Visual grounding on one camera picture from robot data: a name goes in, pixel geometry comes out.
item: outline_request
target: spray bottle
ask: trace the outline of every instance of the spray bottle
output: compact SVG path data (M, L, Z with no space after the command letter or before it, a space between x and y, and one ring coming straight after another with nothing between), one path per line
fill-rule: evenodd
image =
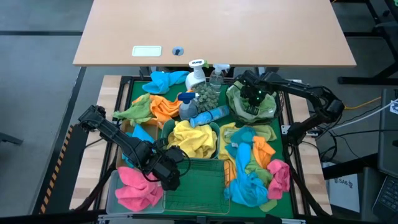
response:
M221 85L224 83L224 76L223 70L229 69L228 64L214 64L213 67L215 68L210 75L210 86L211 88L216 91L216 93L221 92Z
M206 65L206 60L196 59L189 62L189 67L193 68L193 72L189 73L187 79L185 80L185 86L187 90L191 90L192 87L196 84L206 82L206 76L201 69Z
M180 113L181 120L188 120L198 115L198 108L195 103L195 98L199 97L198 93L181 93L178 96L178 100L183 103L180 105L178 112Z

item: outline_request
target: blue spray bottle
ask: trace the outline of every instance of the blue spray bottle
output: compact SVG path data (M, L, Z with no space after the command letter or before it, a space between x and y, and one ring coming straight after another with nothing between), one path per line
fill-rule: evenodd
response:
M181 93L178 96L178 100L183 103L180 105L178 112L180 113L181 120L188 120L198 115L198 108L195 103L195 98L199 97L198 93Z

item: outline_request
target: chair leg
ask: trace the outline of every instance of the chair leg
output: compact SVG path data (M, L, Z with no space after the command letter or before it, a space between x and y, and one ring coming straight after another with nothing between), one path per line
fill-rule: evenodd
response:
M10 143L16 144L18 146L21 145L23 142L23 140L20 140L18 138L12 137L12 136L10 136L8 134L4 134L4 133L0 133L0 141L10 142Z

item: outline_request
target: wire basket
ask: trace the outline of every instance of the wire basket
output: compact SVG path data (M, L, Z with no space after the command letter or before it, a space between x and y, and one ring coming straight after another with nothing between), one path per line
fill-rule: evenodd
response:
M243 120L240 115L236 114L235 110L232 109L231 105L229 104L229 98L226 95L226 92L225 92L225 98L226 98L226 104L227 104L227 106L229 108L230 115L235 120L238 120L238 121L240 121L240 122L242 122L244 124L249 124L249 125L271 124L271 122L273 122L273 120L277 119L282 114L282 110L283 110L283 107L284 107L284 95L283 95L283 92L277 91L276 92L276 97L275 97L276 111L274 113L274 117L273 118L257 119L257 120L254 120L253 122L247 122L246 120Z
M224 170L224 161L214 159L190 159L191 167L180 178L181 184L176 191L165 192L164 210L175 212L195 212L228 214L231 200L225 199L224 189L229 180L229 168ZM184 173L188 160L178 164Z

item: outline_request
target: plastic bottle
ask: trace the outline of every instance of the plastic bottle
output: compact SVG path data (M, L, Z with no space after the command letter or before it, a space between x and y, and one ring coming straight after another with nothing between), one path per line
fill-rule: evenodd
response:
M227 115L229 115L228 106L219 106L212 110L200 113L196 118L191 118L190 123L191 126L194 128L198 125L208 124Z
M185 79L185 86L187 90L191 90L196 84L206 82L206 76L202 69L206 61L203 59L196 59L189 62L189 67L193 68L193 72L189 73Z
M224 83L223 70L229 69L228 64L214 64L214 71L210 74L210 86L216 93L221 92L221 85Z
M178 100L183 103L180 105L178 112L180 113L180 118L182 120L188 120L196 115L198 115L198 108L193 99L199 96L198 93L181 93L178 96Z

